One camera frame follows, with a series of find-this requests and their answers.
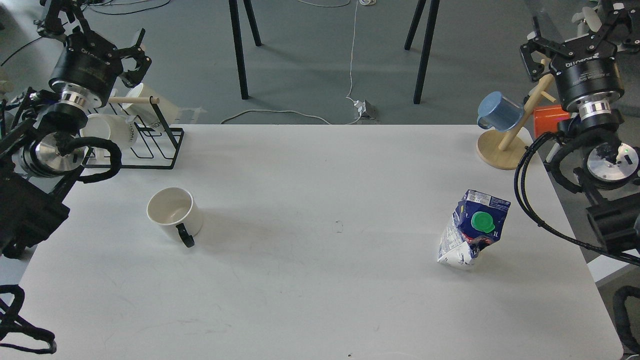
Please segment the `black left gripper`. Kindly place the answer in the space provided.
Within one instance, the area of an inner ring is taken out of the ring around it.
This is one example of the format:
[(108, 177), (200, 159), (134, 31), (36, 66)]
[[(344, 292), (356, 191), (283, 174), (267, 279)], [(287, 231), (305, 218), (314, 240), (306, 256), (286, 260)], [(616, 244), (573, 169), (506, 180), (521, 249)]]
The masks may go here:
[[(133, 44), (118, 50), (118, 58), (100, 55), (100, 50), (114, 50), (113, 44), (105, 40), (96, 40), (97, 48), (90, 48), (84, 34), (90, 32), (89, 21), (84, 17), (82, 6), (85, 0), (39, 0), (42, 14), (34, 21), (37, 34), (43, 38), (64, 41), (64, 50), (55, 64), (48, 82), (50, 88), (57, 92), (69, 85), (76, 85), (91, 93), (92, 107), (104, 107), (116, 79), (119, 77), (127, 88), (135, 88), (143, 82), (153, 61), (146, 55), (142, 41), (146, 30), (141, 28), (136, 33)], [(66, 35), (61, 14), (66, 16), (69, 24), (78, 22), (78, 29)], [(121, 60), (133, 59), (135, 67), (124, 71)]]

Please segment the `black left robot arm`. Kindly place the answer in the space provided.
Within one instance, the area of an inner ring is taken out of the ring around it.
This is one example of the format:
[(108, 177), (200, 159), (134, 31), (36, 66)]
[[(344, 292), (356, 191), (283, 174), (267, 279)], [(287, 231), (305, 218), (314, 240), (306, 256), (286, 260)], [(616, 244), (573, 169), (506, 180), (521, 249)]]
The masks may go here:
[(122, 167), (119, 146), (100, 137), (80, 137), (89, 109), (108, 104), (117, 79), (141, 84), (151, 66), (142, 48), (146, 31), (118, 48), (94, 31), (82, 0), (42, 0), (38, 34), (62, 43), (49, 90), (26, 89), (12, 121), (1, 120), (1, 255), (20, 258), (48, 239), (69, 217), (63, 201), (77, 182), (103, 182)]

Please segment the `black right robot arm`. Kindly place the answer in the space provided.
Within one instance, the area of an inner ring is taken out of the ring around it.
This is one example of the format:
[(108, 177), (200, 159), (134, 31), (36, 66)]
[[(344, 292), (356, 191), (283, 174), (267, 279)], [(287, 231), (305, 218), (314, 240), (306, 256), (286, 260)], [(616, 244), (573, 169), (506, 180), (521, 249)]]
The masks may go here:
[(533, 82), (551, 75), (560, 105), (573, 117), (558, 123), (557, 132), (544, 132), (519, 161), (514, 178), (516, 198), (539, 227), (562, 238), (535, 213), (525, 192), (526, 169), (542, 144), (553, 140), (558, 150), (544, 163), (555, 182), (567, 191), (585, 195), (586, 209), (598, 246), (569, 238), (573, 244), (612, 259), (638, 265), (629, 254), (639, 248), (639, 194), (615, 200), (601, 195), (628, 183), (639, 183), (639, 148), (617, 135), (623, 117), (612, 104), (624, 95), (617, 66), (619, 49), (639, 50), (639, 2), (601, 0), (596, 9), (583, 9), (585, 34), (562, 43), (544, 38), (537, 18), (528, 41), (520, 46), (522, 62)]

